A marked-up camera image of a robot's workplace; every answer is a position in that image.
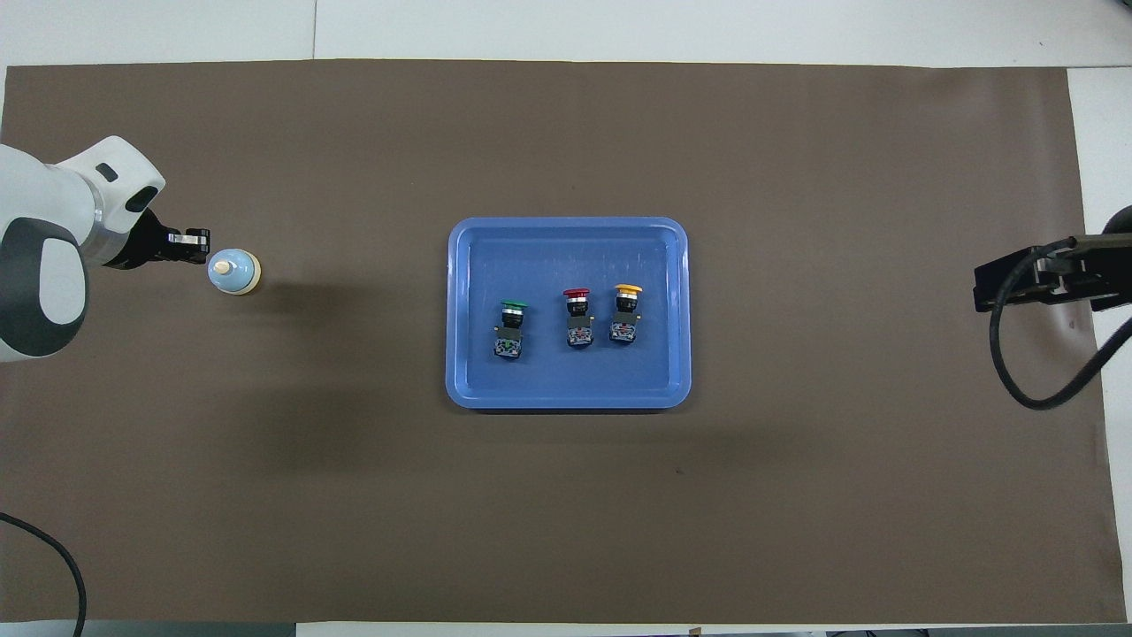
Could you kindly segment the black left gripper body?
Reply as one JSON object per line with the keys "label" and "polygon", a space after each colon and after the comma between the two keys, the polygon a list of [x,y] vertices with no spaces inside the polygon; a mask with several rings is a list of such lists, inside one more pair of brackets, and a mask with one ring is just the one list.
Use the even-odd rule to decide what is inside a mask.
{"label": "black left gripper body", "polygon": [[166,253],[170,233],[171,229],[158,221],[154,210],[144,210],[113,258],[113,269],[131,270],[147,262],[170,261]]}

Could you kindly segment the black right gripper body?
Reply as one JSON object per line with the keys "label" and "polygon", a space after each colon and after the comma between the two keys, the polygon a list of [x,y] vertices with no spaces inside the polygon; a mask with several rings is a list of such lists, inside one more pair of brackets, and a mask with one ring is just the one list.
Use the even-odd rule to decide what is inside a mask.
{"label": "black right gripper body", "polygon": [[1094,311],[1127,305],[1131,295],[1131,206],[1124,206],[1100,234],[1075,235],[1072,246],[1056,250],[1052,272],[1058,285],[1047,305],[1088,301]]}

